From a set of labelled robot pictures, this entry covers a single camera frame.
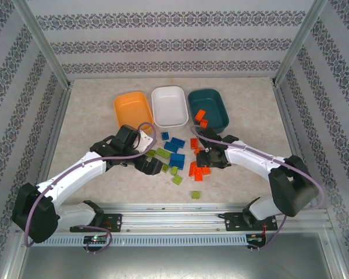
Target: orange bin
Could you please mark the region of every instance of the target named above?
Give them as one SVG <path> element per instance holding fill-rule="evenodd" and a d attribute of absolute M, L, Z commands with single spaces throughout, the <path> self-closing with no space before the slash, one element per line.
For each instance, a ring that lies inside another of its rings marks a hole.
<path fill-rule="evenodd" d="M 146 96 L 140 91 L 116 97 L 114 109 L 119 127 L 127 124 L 137 129 L 142 122 L 154 122 Z M 152 130 L 149 125 L 144 125 L 142 129 L 146 134 Z"/>

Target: orange block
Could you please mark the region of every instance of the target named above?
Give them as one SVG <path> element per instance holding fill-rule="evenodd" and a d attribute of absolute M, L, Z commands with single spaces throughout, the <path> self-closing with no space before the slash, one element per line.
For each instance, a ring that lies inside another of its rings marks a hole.
<path fill-rule="evenodd" d="M 202 149 L 200 147 L 198 147 L 196 150 L 194 150 L 194 154 L 197 156 L 200 150 L 202 150 Z"/>
<path fill-rule="evenodd" d="M 200 122 L 200 120 L 203 119 L 204 115 L 205 115 L 205 110 L 200 109 L 197 115 L 195 115 L 194 117 L 195 121 Z"/>
<path fill-rule="evenodd" d="M 190 169 L 188 170 L 188 176 L 194 176 L 195 175 L 195 168 L 197 167 L 197 162 L 191 162 L 190 163 Z"/>
<path fill-rule="evenodd" d="M 209 167 L 202 167 L 202 172 L 206 176 L 207 174 L 211 174 L 211 169 Z"/>
<path fill-rule="evenodd" d="M 200 127 L 205 129 L 207 128 L 207 125 L 208 125 L 208 120 L 205 120 L 205 119 L 200 120 Z"/>
<path fill-rule="evenodd" d="M 195 181 L 203 181 L 203 173 L 201 167 L 195 167 Z"/>
<path fill-rule="evenodd" d="M 198 148 L 198 138 L 190 138 L 190 148 L 191 149 Z"/>

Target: striped wallpaper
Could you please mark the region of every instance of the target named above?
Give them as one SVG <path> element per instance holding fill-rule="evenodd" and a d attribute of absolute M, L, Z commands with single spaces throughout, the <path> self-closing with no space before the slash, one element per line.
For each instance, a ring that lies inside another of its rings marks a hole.
<path fill-rule="evenodd" d="M 40 175 L 63 89 L 13 3 L 0 0 L 0 272 L 17 191 Z"/>
<path fill-rule="evenodd" d="M 31 0 L 70 80 L 273 77 L 313 0 Z"/>
<path fill-rule="evenodd" d="M 349 1 L 326 4 L 280 86 L 349 270 Z"/>

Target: lime green lego brick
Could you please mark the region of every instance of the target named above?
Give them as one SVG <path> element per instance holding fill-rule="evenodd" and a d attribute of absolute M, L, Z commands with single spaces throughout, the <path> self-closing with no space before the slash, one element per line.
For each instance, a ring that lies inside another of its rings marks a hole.
<path fill-rule="evenodd" d="M 172 181 L 173 181 L 173 183 L 175 183 L 175 184 L 177 184 L 177 185 L 180 185 L 182 179 L 183 179 L 182 177 L 180 177 L 179 175 L 176 175 L 176 176 L 172 179 Z"/>
<path fill-rule="evenodd" d="M 169 166 L 163 163 L 162 172 L 166 173 L 169 170 Z"/>
<path fill-rule="evenodd" d="M 148 157 L 154 157 L 155 156 L 156 151 L 153 149 L 150 149 L 148 152 L 146 152 L 146 156 Z"/>
<path fill-rule="evenodd" d="M 178 167 L 173 167 L 171 170 L 170 170 L 170 173 L 171 175 L 175 176 L 177 174 L 177 171 L 179 170 Z"/>
<path fill-rule="evenodd" d="M 158 154 L 160 157 L 163 157 L 165 159 L 169 159 L 170 157 L 170 152 L 162 148 L 158 148 L 158 150 L 156 151 L 156 154 Z"/>
<path fill-rule="evenodd" d="M 191 198 L 192 199 L 200 199 L 200 192 L 199 191 L 191 192 Z"/>

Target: blue block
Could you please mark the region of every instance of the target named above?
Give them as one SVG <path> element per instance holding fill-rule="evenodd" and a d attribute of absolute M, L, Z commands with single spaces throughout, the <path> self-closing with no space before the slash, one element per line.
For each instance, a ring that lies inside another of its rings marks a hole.
<path fill-rule="evenodd" d="M 168 151 L 171 151 L 173 153 L 177 153 L 179 147 L 175 144 L 171 144 L 170 142 L 166 142 L 164 145 L 164 149 L 167 149 Z"/>
<path fill-rule="evenodd" d="M 184 146 L 185 146 L 185 141 L 183 141 L 182 139 L 179 139 L 179 138 L 172 137 L 172 139 L 170 140 L 170 143 L 175 144 L 180 148 L 184 148 Z"/>
<path fill-rule="evenodd" d="M 184 161 L 174 161 L 174 160 L 170 160 L 169 161 L 169 166 L 170 167 L 178 167 L 179 170 L 183 170 L 184 169 Z"/>
<path fill-rule="evenodd" d="M 168 132 L 162 133 L 162 140 L 163 140 L 163 141 L 169 140 L 169 134 L 168 134 Z"/>
<path fill-rule="evenodd" d="M 172 153 L 170 159 L 174 161 L 185 161 L 185 155 Z"/>

